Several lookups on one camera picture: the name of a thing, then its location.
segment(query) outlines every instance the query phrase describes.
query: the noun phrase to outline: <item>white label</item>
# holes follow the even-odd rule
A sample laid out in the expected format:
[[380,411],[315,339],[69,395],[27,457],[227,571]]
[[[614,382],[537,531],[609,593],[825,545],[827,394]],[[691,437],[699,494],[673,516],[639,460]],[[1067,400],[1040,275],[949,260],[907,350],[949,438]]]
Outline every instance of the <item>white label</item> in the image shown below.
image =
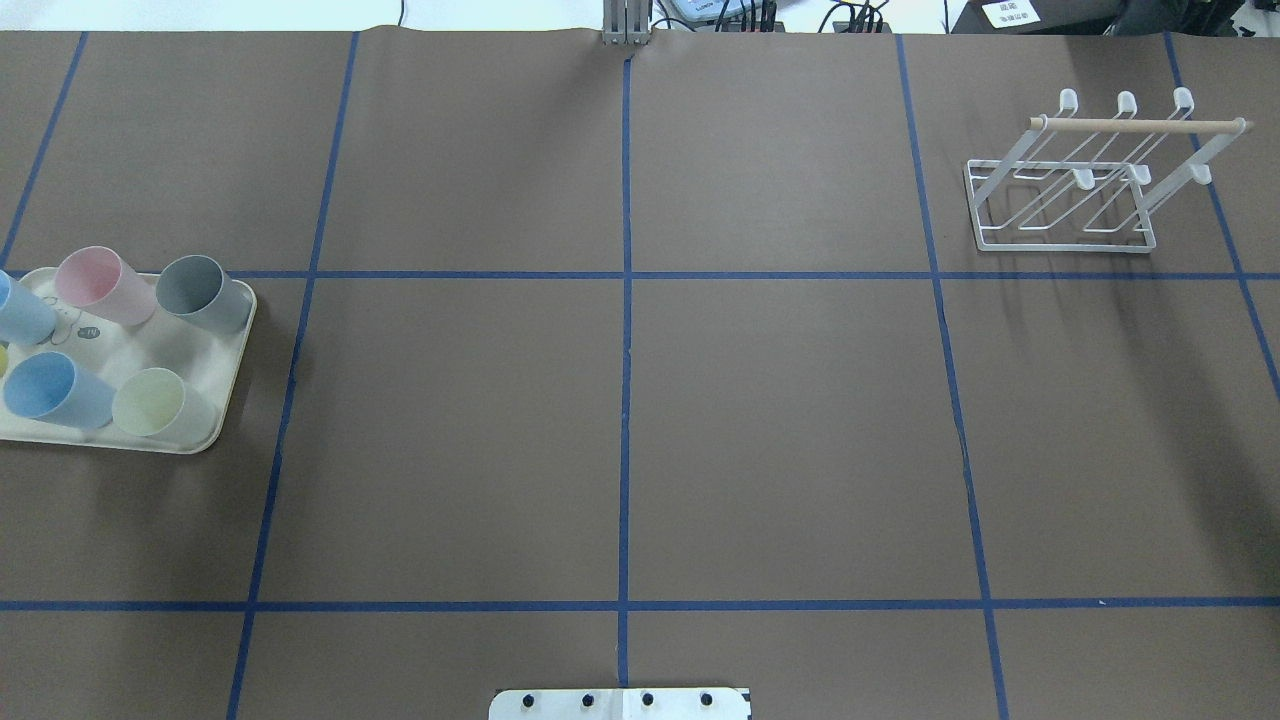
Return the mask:
[[1015,27],[1038,23],[1039,15],[1032,8],[1030,0],[1005,0],[1004,3],[991,3],[982,6],[987,13],[991,27]]

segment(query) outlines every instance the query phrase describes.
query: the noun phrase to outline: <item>white floor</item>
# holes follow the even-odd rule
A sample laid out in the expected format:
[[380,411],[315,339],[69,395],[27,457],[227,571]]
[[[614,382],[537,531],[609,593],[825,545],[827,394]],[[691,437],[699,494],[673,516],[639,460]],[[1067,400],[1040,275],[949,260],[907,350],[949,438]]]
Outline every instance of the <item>white floor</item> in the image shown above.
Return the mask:
[[[952,20],[965,0],[950,0]],[[600,0],[404,0],[404,26],[419,29],[600,27]],[[814,32],[829,0],[780,0],[788,32]],[[890,0],[895,32],[943,32],[942,0]],[[396,24],[401,0],[0,0],[0,29],[198,31],[364,29]],[[1280,29],[1276,13],[1236,13],[1260,36]]]

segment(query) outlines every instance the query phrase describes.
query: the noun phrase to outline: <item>gray cup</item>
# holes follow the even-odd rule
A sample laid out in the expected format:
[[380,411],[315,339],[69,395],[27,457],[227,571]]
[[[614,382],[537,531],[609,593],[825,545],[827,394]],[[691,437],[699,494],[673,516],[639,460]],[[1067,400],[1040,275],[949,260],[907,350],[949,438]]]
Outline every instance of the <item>gray cup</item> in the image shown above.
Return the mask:
[[248,293],[205,255],[179,258],[160,273],[156,301],[165,313],[209,332],[239,332],[252,310]]

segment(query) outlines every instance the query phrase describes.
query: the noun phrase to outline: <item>vertical blue line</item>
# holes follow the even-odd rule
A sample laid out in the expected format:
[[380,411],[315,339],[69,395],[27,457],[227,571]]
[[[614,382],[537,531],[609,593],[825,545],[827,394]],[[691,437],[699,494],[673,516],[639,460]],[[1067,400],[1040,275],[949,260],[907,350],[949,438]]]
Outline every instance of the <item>vertical blue line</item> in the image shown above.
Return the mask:
[[248,605],[244,610],[244,624],[241,626],[239,651],[236,653],[236,673],[232,675],[230,698],[227,703],[227,719],[234,720],[239,712],[241,689],[244,685],[244,667],[248,664],[250,641],[253,638],[253,619],[257,594],[262,585],[262,566],[266,562],[268,539],[271,534],[271,515],[275,511],[275,496],[280,484],[280,469],[284,465],[284,436],[289,429],[293,414],[293,396],[298,384],[298,359],[302,355],[302,341],[307,334],[311,315],[311,296],[315,292],[316,272],[320,265],[320,251],[324,246],[325,220],[329,214],[329,196],[333,192],[333,177],[338,169],[338,150],[342,146],[342,128],[347,118],[347,99],[351,95],[351,77],[356,69],[356,49],[360,46],[360,32],[351,33],[351,46],[347,50],[347,69],[342,79],[342,96],[338,100],[338,118],[333,126],[333,142],[329,146],[329,165],[325,169],[324,191],[320,195],[320,210],[316,217],[316,233],[311,243],[311,265],[307,270],[307,284],[302,292],[302,309],[298,313],[298,329],[293,337],[293,355],[289,359],[289,378],[284,387],[284,407],[280,411],[280,427],[275,433],[275,454],[271,460],[271,477],[266,486],[266,502],[262,507],[262,524],[257,533],[257,550],[253,555],[253,573],[250,577]]
[[960,406],[960,386],[956,382],[955,356],[951,351],[951,331],[947,327],[946,306],[942,297],[942,279],[938,272],[938,254],[933,242],[933,220],[929,218],[929,197],[924,187],[924,165],[920,161],[920,140],[915,129],[915,108],[911,102],[911,82],[906,72],[906,49],[902,36],[897,42],[897,68],[902,82],[902,105],[906,110],[906,131],[911,140],[911,163],[915,165],[915,192],[920,202],[924,223],[924,246],[929,255],[929,273],[933,277],[933,306],[938,315],[938,333],[942,337],[942,360],[947,370],[947,388],[951,392],[951,415],[960,439],[960,459],[964,471],[965,495],[969,503],[969,533],[973,557],[978,569],[978,589],[982,593],[983,620],[987,625],[987,652],[991,656],[991,676],[996,691],[996,710],[1001,720],[1009,720],[1009,700],[1005,696],[1005,670],[1000,660],[1000,639],[996,634],[996,612],[991,603],[991,583],[987,578],[987,555],[982,543],[982,523],[978,515],[978,493],[973,484],[973,466],[969,461],[969,437],[964,428],[964,410]]
[[67,95],[72,90],[72,79],[76,78],[76,68],[79,67],[81,55],[84,54],[84,44],[88,42],[88,33],[82,32],[79,42],[76,44],[76,53],[72,54],[72,64],[67,67],[67,77],[63,78],[63,88],[58,91],[58,101],[54,102],[54,111],[49,114],[49,124],[45,126],[45,136],[40,138],[40,147],[36,150],[36,159],[31,163],[31,173],[27,174],[27,184],[22,188],[18,206],[13,211],[13,222],[9,223],[9,234],[5,237],[4,249],[0,250],[0,268],[9,261],[13,252],[13,243],[18,240],[18,228],[22,227],[22,215],[27,211],[27,202],[31,201],[31,192],[36,190],[36,178],[40,176],[40,167],[45,164],[45,151],[54,138],[54,128],[58,127],[58,118],[63,114],[63,105],[67,104]]
[[[1181,87],[1183,72],[1178,67],[1178,53],[1174,50],[1174,36],[1165,32],[1165,54],[1169,55],[1169,69],[1174,73],[1174,85]],[[1190,136],[1192,149],[1199,150],[1199,137]],[[1253,292],[1249,290],[1248,278],[1244,275],[1244,264],[1235,247],[1235,238],[1231,236],[1231,225],[1226,222],[1226,211],[1222,210],[1222,200],[1217,195],[1217,186],[1208,183],[1208,199],[1213,204],[1213,214],[1217,217],[1217,227],[1222,231],[1222,242],[1226,243],[1226,252],[1231,256],[1231,266],[1235,269],[1235,279],[1240,286],[1240,295],[1244,297],[1244,307],[1249,311],[1249,322],[1253,324],[1253,334],[1258,338],[1258,347],[1262,350],[1262,361],[1267,366],[1271,377],[1271,389],[1276,398],[1280,398],[1280,372],[1276,369],[1275,355],[1271,354],[1271,343],[1267,342],[1267,333],[1262,328],[1262,319],[1258,316],[1258,307],[1253,302]]]
[[631,600],[631,58],[622,63],[622,437],[618,462],[618,687],[627,687]]

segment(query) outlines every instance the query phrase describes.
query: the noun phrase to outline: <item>pink cup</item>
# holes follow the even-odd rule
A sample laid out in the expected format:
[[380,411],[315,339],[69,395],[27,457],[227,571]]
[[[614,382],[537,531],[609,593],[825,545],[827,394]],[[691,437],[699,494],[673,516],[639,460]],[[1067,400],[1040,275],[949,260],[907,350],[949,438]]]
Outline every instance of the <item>pink cup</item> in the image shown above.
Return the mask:
[[110,247],[95,245],[63,260],[54,291],[72,305],[122,325],[145,323],[156,310],[156,291]]

